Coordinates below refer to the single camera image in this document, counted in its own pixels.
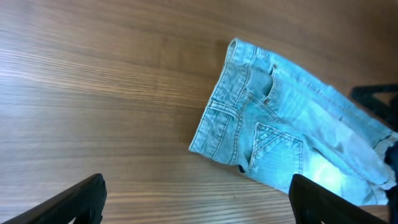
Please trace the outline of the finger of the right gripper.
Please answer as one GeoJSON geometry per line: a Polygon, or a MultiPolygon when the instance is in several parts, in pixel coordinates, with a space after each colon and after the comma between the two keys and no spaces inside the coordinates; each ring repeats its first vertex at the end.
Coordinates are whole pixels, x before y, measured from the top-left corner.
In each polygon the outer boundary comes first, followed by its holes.
{"type": "Polygon", "coordinates": [[[397,93],[397,84],[356,86],[351,97],[397,131],[397,96],[384,103],[374,96],[376,93],[397,93]]]}

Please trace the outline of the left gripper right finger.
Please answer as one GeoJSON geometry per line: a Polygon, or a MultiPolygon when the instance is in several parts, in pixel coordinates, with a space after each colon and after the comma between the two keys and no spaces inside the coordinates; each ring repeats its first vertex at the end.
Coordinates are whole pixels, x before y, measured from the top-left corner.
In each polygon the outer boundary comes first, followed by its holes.
{"type": "Polygon", "coordinates": [[[289,200],[296,224],[387,224],[301,174],[293,175],[289,200]]]}

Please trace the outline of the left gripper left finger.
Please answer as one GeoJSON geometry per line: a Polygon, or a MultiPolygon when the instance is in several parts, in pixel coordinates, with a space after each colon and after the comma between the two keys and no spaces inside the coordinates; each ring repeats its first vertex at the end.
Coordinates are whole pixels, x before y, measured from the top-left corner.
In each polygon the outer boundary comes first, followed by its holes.
{"type": "Polygon", "coordinates": [[[93,174],[4,224],[101,223],[106,197],[103,176],[93,174]]]}

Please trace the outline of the light blue denim shorts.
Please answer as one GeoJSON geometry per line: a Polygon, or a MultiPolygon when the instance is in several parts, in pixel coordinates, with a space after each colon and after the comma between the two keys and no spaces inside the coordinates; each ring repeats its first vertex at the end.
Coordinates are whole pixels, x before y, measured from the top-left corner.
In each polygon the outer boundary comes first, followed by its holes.
{"type": "Polygon", "coordinates": [[[189,150],[281,192],[300,174],[355,205],[385,205],[397,133],[274,52],[230,42],[189,150]]]}

